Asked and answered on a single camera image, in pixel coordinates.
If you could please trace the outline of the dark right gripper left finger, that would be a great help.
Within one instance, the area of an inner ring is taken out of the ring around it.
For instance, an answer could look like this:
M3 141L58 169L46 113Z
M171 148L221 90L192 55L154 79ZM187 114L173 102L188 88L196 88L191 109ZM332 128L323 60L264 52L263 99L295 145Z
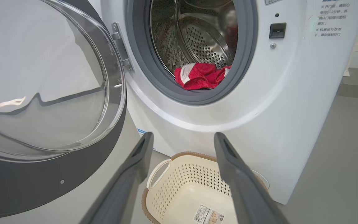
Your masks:
M145 133L102 192L81 224L129 224L139 185L148 176L154 135Z

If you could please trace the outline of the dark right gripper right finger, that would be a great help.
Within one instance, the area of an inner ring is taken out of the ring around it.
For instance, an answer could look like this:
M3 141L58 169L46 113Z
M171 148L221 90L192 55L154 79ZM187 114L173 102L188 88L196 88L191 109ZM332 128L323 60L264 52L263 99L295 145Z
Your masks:
M230 186L239 224L288 224L257 176L240 158L228 138L213 137L221 178Z

